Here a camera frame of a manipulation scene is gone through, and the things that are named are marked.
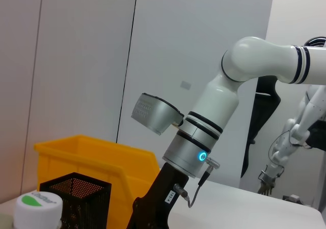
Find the black stripe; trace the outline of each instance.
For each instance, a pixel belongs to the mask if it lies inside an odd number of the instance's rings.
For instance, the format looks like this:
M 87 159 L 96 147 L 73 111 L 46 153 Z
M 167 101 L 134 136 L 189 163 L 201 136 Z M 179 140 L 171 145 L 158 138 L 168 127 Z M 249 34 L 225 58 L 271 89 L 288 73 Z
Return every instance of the black stripe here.
M 306 80 L 308 73 L 309 73 L 309 68 L 310 68 L 310 53 L 305 46 L 303 46 L 303 49 L 305 50 L 305 53 L 306 53 L 306 68 L 305 68 L 305 73 L 302 76 L 302 79 L 300 80 L 300 82 L 298 84 L 301 84 Z
M 188 115 L 191 115 L 191 116 L 194 116 L 194 117 L 200 119 L 201 121 L 203 121 L 204 123 L 212 126 L 214 129 L 216 129 L 218 132 L 220 132 L 222 134 L 223 129 L 221 127 L 219 127 L 216 123 L 213 123 L 209 119 L 203 117 L 202 115 L 200 115 L 198 113 L 195 113 L 195 112 L 189 112 Z
M 196 145 L 200 149 L 203 149 L 208 154 L 211 152 L 211 150 L 207 146 L 205 146 L 204 144 L 200 143 L 199 141 L 197 141 L 196 139 L 192 138 L 191 136 L 187 135 L 185 132 L 178 131 L 177 132 L 177 135 L 183 137 L 187 141 L 190 141 L 192 144 Z
M 237 80 L 233 80 L 233 79 L 231 79 L 226 73 L 225 73 L 225 71 L 224 71 L 224 68 L 223 68 L 223 58 L 224 58 L 224 55 L 222 56 L 222 60 L 221 60 L 221 69 L 222 69 L 222 72 L 224 73 L 224 75 L 229 79 L 229 80 L 231 80 L 231 81 L 233 81 L 233 82 L 238 82 L 238 83 L 242 83 L 242 82 L 244 82 L 244 81 L 237 81 Z
M 205 132 L 206 134 L 210 135 L 212 138 L 214 138 L 216 141 L 219 139 L 219 136 L 216 135 L 213 131 L 209 130 L 208 128 L 206 128 L 205 126 L 197 123 L 196 121 L 194 121 L 191 118 L 185 118 L 185 120 L 187 120 L 189 123 L 193 124 L 194 126 L 196 126 L 197 128 L 199 128 L 200 130 L 202 130 L 203 132 Z
M 297 52 L 297 67 L 296 67 L 296 72 L 294 75 L 293 80 L 289 83 L 289 84 L 293 84 L 295 81 L 298 80 L 300 72 L 301 72 L 301 68 L 302 68 L 302 54 L 301 54 L 301 50 L 299 49 L 299 47 L 295 46 L 296 52 Z

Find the black cable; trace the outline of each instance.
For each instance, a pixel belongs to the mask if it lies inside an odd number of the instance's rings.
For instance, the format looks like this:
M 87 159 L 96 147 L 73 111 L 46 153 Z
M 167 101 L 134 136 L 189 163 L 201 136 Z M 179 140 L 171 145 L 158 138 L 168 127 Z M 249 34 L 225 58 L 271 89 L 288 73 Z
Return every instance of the black cable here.
M 283 165 L 280 165 L 280 164 L 275 163 L 275 162 L 271 159 L 271 157 L 270 157 L 269 154 L 270 154 L 271 147 L 275 144 L 275 142 L 276 142 L 276 141 L 277 141 L 281 136 L 283 136 L 283 135 L 284 135 L 285 133 L 287 133 L 287 132 L 290 132 L 290 131 L 285 131 L 285 132 L 283 132 L 282 134 L 280 134 L 280 135 L 279 135 L 279 136 L 278 136 L 278 137 L 273 141 L 273 143 L 270 145 L 269 150 L 268 150 L 268 158 L 269 158 L 269 160 L 270 160 L 273 164 L 278 165 L 278 166 L 280 166 L 280 167 L 283 168 L 282 172 L 281 172 L 280 174 L 277 175 L 278 177 L 280 177 L 280 176 L 283 174 L 285 168 L 284 168 Z
M 195 203 L 195 201 L 196 201 L 197 194 L 198 194 L 198 192 L 199 192 L 199 189 L 200 189 L 200 186 L 198 186 L 198 188 L 197 188 L 197 190 L 196 190 L 196 192 L 195 192 L 195 195 L 194 195 L 194 199 L 193 199 L 193 201 L 190 203 L 190 200 L 188 200 L 188 207 L 189 207 L 189 208 L 191 208 L 191 207 L 194 205 L 194 203 Z
M 200 178 L 199 182 L 198 182 L 198 188 L 195 192 L 195 195 L 194 195 L 194 198 L 193 198 L 193 201 L 190 203 L 190 199 L 187 201 L 188 202 L 188 207 L 191 208 L 194 203 L 195 203 L 195 200 L 196 200 L 196 197 L 197 197 L 197 194 L 199 192 L 199 189 L 201 188 L 201 186 L 205 183 L 205 181 L 208 179 L 208 177 L 210 176 L 210 172 L 207 172 L 205 171 L 202 175 L 202 177 Z
M 293 145 L 293 146 L 303 147 L 303 148 L 306 149 L 306 150 L 312 149 L 312 146 L 309 146 L 309 145 L 301 145 L 301 144 L 295 144 L 295 143 L 292 143 L 291 140 L 290 140 L 290 135 L 289 135 L 289 142 L 290 142 L 290 144 Z
M 310 98 L 309 98 L 309 95 L 308 95 L 308 92 L 306 91 L 306 96 L 308 98 L 308 101 L 310 101 Z

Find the white bottle cap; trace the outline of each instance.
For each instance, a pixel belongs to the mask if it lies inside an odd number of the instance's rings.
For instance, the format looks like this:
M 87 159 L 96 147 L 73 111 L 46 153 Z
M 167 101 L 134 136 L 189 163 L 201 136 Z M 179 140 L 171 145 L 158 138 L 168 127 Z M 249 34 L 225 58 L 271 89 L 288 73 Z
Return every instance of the white bottle cap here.
M 57 229 L 61 224 L 62 199 L 49 192 L 30 192 L 18 197 L 15 229 Z

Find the yellow storage bin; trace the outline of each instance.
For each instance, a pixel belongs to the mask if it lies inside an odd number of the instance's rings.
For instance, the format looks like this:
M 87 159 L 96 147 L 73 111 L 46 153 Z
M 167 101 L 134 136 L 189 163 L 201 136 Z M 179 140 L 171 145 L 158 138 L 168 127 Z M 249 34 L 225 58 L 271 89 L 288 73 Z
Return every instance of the yellow storage bin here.
M 152 152 L 87 136 L 38 143 L 35 150 L 38 189 L 41 183 L 72 172 L 112 184 L 109 229 L 127 228 L 133 201 L 147 193 L 159 172 Z

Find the white table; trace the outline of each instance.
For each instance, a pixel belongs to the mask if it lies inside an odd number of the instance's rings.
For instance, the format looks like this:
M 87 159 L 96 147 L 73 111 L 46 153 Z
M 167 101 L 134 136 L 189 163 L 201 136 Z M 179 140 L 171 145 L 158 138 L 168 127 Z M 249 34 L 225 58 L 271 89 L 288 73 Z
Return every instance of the white table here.
M 191 199 L 198 179 L 189 179 Z M 0 205 L 13 214 L 15 200 Z M 266 197 L 218 183 L 206 182 L 189 209 L 179 198 L 169 216 L 170 229 L 326 229 L 321 214 L 302 205 Z

